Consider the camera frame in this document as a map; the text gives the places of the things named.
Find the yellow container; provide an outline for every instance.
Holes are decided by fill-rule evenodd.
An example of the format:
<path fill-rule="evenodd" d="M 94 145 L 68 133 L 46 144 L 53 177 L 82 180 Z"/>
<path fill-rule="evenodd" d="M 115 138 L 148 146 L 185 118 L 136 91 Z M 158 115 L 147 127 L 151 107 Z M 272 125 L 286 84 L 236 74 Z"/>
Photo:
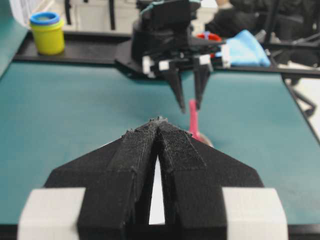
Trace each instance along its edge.
<path fill-rule="evenodd" d="M 36 48 L 40 54 L 56 55 L 65 49 L 65 38 L 62 31 L 64 21 L 51 25 L 30 24 Z"/>

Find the chair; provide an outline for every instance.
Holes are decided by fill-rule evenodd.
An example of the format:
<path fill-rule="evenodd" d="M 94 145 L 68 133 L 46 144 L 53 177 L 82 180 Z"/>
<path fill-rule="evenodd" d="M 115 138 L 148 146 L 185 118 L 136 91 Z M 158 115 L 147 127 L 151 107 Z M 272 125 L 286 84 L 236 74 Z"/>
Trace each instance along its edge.
<path fill-rule="evenodd" d="M 65 18 L 66 18 L 66 23 L 68 25 L 71 25 L 70 8 L 71 8 L 70 0 L 64 0 Z M 116 30 L 115 0 L 109 0 L 109 15 L 110 15 L 111 30 Z"/>

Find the pink object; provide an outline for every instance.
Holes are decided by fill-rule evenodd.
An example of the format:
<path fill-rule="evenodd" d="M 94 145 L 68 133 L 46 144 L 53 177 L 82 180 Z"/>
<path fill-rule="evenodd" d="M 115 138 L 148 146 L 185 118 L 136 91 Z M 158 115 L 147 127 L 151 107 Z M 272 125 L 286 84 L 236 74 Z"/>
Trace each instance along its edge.
<path fill-rule="evenodd" d="M 192 137 L 197 139 L 198 141 L 202 141 L 200 137 L 200 133 L 198 130 L 198 113 L 196 108 L 196 100 L 191 99 L 189 101 L 189 108 L 190 108 L 190 130 L 189 132 L 192 133 Z"/>

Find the teal table surface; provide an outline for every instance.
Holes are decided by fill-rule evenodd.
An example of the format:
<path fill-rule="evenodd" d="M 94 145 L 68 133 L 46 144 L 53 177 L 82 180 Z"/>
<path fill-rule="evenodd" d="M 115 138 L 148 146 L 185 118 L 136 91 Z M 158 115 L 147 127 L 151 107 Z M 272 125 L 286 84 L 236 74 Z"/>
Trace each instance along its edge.
<path fill-rule="evenodd" d="M 182 84 L 193 98 L 193 75 Z M 12 63 L 0 80 L 0 224 L 18 222 L 53 168 L 157 116 L 189 127 L 165 83 L 111 67 Z M 199 128 L 276 188 L 289 224 L 320 224 L 320 146 L 279 75 L 212 74 Z"/>
<path fill-rule="evenodd" d="M 0 0 L 0 77 L 16 54 L 27 29 L 14 19 L 9 0 Z"/>

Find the blue towel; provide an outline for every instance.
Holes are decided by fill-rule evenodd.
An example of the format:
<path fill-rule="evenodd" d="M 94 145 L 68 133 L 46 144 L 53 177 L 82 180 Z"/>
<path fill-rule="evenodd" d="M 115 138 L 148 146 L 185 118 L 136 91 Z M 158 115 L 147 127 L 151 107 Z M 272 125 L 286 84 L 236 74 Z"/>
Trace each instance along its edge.
<path fill-rule="evenodd" d="M 230 49 L 230 63 L 233 66 L 269 67 L 271 64 L 260 43 L 248 30 L 229 38 L 226 44 Z"/>

